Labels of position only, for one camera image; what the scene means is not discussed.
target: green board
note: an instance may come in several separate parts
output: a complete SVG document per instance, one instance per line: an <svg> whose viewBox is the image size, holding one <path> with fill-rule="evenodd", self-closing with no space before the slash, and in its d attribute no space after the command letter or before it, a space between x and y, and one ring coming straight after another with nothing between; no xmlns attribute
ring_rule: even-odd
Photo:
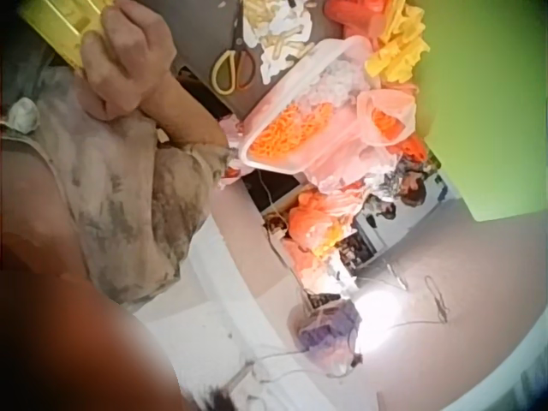
<svg viewBox="0 0 548 411"><path fill-rule="evenodd" d="M478 221L546 208L542 0L415 0L417 129Z"/></svg>

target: scissors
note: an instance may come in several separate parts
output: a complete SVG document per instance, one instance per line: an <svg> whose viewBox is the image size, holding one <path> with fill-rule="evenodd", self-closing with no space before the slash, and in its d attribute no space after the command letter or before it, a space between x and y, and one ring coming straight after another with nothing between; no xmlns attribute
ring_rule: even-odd
<svg viewBox="0 0 548 411"><path fill-rule="evenodd" d="M226 50L222 56L217 59L213 65L213 70L211 71L211 86L213 87L213 90L221 96L229 96L236 90L247 89L251 86L253 77L255 76L255 61L243 41L243 2L241 0L237 1L238 8L234 21L232 47L230 50ZM244 56L247 56L247 59L251 61L251 74L246 82L241 83L243 61L245 60ZM221 67L225 65L228 66L229 71L229 88L222 88L218 84Z"/></svg>

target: bright light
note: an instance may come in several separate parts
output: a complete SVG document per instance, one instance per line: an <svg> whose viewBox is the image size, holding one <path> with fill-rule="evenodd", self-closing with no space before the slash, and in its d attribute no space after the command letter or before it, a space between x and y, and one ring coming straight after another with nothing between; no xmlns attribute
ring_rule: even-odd
<svg viewBox="0 0 548 411"><path fill-rule="evenodd" d="M373 291L354 302L361 316L356 349L364 354L379 347L400 314L400 303L386 291Z"/></svg>

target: yellow scissors handle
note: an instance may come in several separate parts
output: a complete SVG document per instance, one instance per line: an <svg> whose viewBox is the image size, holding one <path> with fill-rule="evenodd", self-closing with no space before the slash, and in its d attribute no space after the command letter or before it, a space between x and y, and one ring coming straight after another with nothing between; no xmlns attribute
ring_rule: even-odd
<svg viewBox="0 0 548 411"><path fill-rule="evenodd" d="M235 63L236 52L234 50L226 50L222 56L213 65L213 70L211 71L211 86L217 94L221 96L228 96L232 94L236 89L236 63ZM229 88L222 89L218 84L218 74L221 67L228 61L229 65Z"/></svg>

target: hand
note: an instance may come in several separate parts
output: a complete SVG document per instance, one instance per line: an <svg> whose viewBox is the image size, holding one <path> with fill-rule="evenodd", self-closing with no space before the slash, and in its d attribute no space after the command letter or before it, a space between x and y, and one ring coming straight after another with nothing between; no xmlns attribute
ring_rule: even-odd
<svg viewBox="0 0 548 411"><path fill-rule="evenodd" d="M132 0L105 8L101 23L106 39L83 36L76 90L85 111L108 121L137 109L170 77L176 48L164 19Z"/></svg>

